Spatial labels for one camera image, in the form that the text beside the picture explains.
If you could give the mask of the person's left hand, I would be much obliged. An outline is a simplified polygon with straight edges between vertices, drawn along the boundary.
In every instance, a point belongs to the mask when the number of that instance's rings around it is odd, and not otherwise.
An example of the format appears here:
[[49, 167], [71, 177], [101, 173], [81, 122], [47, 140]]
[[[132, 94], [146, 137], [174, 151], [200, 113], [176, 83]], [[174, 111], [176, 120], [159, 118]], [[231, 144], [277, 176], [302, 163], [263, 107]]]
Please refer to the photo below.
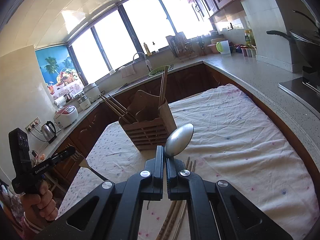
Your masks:
[[39, 228], [45, 228], [57, 218], [58, 209], [53, 194], [46, 181], [42, 180], [37, 194], [24, 194], [20, 197], [25, 217]]

